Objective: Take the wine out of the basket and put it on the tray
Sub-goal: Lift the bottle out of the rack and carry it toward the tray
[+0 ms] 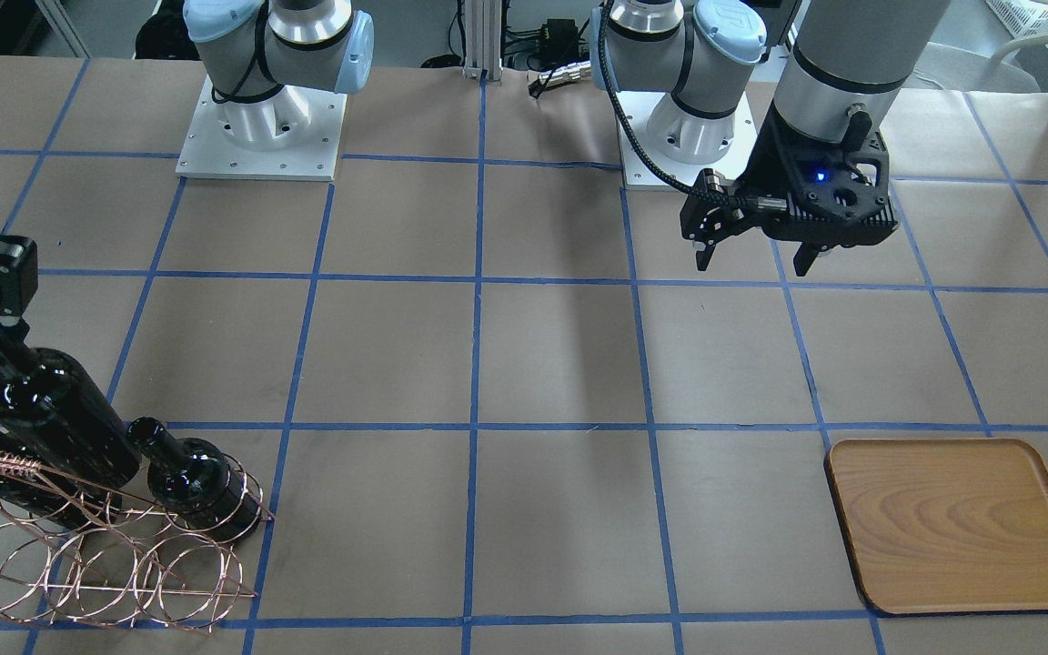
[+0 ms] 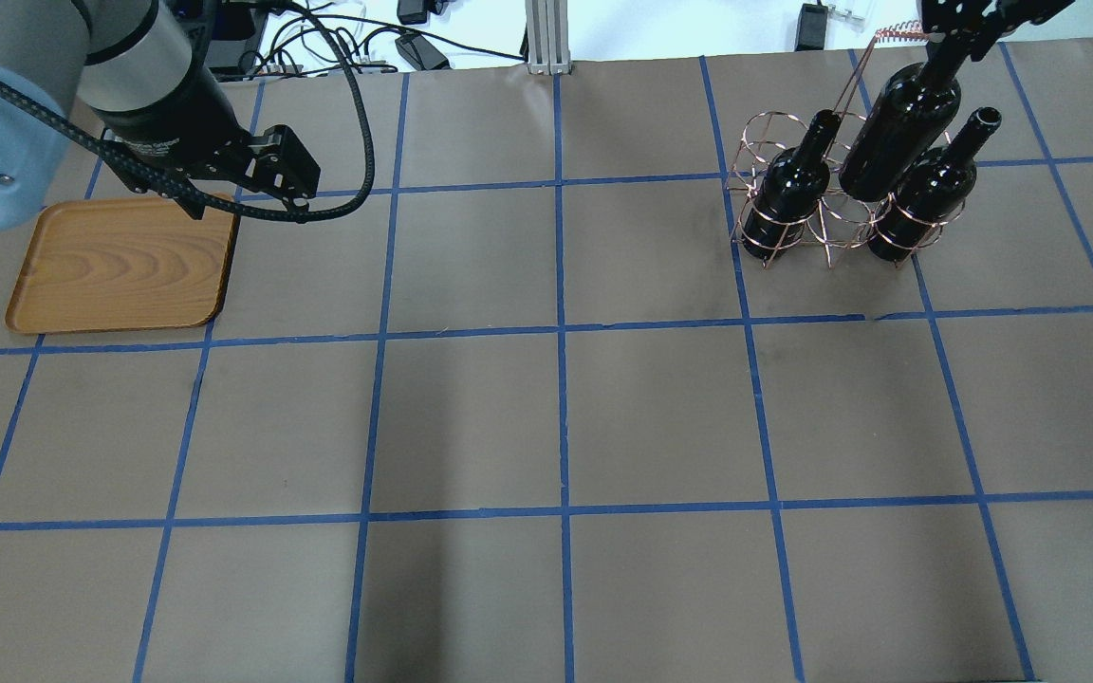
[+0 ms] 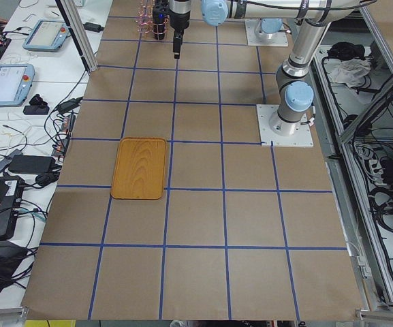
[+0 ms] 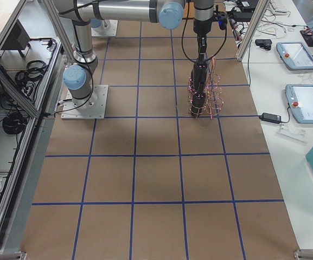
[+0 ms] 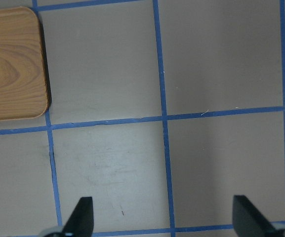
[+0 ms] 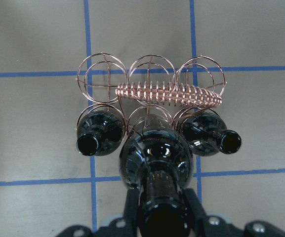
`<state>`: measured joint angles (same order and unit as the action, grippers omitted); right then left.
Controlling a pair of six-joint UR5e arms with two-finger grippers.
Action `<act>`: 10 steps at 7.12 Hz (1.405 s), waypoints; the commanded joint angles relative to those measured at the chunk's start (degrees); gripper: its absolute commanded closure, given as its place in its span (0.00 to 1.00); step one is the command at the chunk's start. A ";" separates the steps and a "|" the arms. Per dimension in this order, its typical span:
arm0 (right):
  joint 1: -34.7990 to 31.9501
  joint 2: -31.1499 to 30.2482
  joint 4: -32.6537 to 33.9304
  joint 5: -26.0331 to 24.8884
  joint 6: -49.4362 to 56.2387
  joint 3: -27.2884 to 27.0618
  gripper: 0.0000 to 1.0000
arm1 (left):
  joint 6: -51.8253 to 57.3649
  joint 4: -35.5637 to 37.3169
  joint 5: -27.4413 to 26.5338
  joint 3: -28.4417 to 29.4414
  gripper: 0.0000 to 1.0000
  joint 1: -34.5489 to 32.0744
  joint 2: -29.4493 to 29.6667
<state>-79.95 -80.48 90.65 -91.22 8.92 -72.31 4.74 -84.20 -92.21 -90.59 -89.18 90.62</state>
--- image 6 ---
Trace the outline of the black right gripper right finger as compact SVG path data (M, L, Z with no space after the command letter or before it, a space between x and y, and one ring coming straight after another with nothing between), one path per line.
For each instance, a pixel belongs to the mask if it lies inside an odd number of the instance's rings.
M195 191L191 188L183 190L183 196L188 210L189 222L196 222L196 220L207 216L199 198Z

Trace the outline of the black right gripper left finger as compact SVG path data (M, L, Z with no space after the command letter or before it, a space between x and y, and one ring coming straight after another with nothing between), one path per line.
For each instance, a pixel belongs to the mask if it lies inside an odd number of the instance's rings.
M123 218L136 222L139 201L139 190L127 190L126 200L123 210Z

